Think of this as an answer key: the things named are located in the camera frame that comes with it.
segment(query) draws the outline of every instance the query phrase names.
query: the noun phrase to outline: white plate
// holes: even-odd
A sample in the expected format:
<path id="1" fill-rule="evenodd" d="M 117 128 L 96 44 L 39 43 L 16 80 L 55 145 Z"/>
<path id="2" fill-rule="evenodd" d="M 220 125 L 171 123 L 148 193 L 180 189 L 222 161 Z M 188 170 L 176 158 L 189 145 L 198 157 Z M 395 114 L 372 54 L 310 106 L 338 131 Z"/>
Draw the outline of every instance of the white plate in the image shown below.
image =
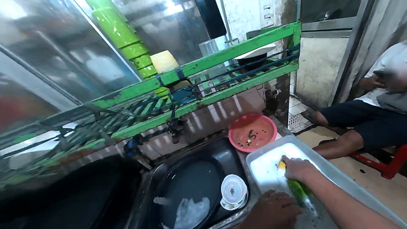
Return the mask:
<path id="1" fill-rule="evenodd" d="M 235 57 L 235 59 L 246 59 L 246 58 L 256 57 L 258 55 L 268 53 L 268 52 L 270 52 L 271 50 L 273 50 L 275 48 L 276 48 L 275 44 L 268 44 L 268 45 L 265 45 L 265 46 L 260 47 L 258 49 L 255 49 L 253 51 L 250 51 L 248 53 L 245 53 L 243 55 L 240 55 L 238 57 Z"/>

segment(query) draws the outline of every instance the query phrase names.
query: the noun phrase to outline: black strap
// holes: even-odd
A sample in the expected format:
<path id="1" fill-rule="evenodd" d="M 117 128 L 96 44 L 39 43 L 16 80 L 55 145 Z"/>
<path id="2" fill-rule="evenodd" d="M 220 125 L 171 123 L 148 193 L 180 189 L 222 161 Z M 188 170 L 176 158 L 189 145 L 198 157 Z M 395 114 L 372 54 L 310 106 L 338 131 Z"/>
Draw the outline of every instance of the black strap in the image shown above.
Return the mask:
<path id="1" fill-rule="evenodd" d="M 183 71 L 180 67 L 177 67 L 177 68 L 175 69 L 175 72 L 177 73 L 177 76 L 178 76 L 178 78 L 179 78 L 180 80 L 185 80 L 185 79 L 186 79 L 186 77 L 185 77 L 185 75 L 184 75 L 184 71 Z"/>
<path id="2" fill-rule="evenodd" d="M 165 85 L 164 85 L 164 83 L 162 82 L 162 80 L 161 80 L 161 75 L 160 74 L 156 74 L 155 75 L 155 78 L 158 80 L 158 82 L 160 83 L 160 87 L 166 87 Z"/>

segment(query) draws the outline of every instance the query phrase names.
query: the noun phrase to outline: hand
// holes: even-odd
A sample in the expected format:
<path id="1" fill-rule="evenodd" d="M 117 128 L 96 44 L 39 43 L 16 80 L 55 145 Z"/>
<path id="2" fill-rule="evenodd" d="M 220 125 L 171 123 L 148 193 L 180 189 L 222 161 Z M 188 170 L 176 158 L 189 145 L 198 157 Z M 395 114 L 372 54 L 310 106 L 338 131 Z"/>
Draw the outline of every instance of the hand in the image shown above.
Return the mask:
<path id="1" fill-rule="evenodd" d="M 282 156 L 282 160 L 287 167 L 285 177 L 289 180 L 305 183 L 305 178 L 321 174 L 308 160 L 302 160 L 300 158 L 288 159 L 285 155 Z"/>
<path id="2" fill-rule="evenodd" d="M 240 225 L 240 229 L 294 229 L 301 209 L 287 193 L 265 192 Z"/>
<path id="3" fill-rule="evenodd" d="M 368 83 L 373 88 L 386 88 L 386 84 L 383 83 L 382 79 L 376 74 L 368 78 Z"/>

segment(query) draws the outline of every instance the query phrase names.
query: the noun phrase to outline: white bowl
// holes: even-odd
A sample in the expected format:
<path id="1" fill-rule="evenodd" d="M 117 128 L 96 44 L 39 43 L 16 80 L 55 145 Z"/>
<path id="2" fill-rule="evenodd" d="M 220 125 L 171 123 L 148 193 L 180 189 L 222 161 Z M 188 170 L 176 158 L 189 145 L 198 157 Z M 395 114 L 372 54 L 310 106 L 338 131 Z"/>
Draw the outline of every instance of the white bowl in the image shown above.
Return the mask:
<path id="1" fill-rule="evenodd" d="M 225 177 L 221 186 L 222 197 L 229 204 L 237 204 L 247 194 L 247 186 L 242 178 L 230 174 Z"/>

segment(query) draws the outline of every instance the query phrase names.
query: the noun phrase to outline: soapy water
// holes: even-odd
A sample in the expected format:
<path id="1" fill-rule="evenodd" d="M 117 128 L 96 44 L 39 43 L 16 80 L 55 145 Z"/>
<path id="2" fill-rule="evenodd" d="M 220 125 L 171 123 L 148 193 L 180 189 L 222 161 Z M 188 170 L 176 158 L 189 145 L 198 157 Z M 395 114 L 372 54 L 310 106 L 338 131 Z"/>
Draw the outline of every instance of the soapy water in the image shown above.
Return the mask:
<path id="1" fill-rule="evenodd" d="M 177 209 L 177 217 L 175 219 L 174 229 L 192 229 L 196 227 L 208 215 L 210 201 L 207 197 L 203 197 L 202 201 L 194 203 L 191 198 L 182 199 Z M 161 223 L 164 229 L 171 229 Z"/>
<path id="2" fill-rule="evenodd" d="M 153 200 L 154 203 L 159 204 L 159 205 L 169 205 L 171 204 L 171 201 L 165 197 L 155 197 Z"/>
<path id="3" fill-rule="evenodd" d="M 219 204 L 221 177 L 213 163 L 192 162 L 170 179 L 163 196 L 154 198 L 160 205 L 154 214 L 163 228 L 192 229 Z"/>

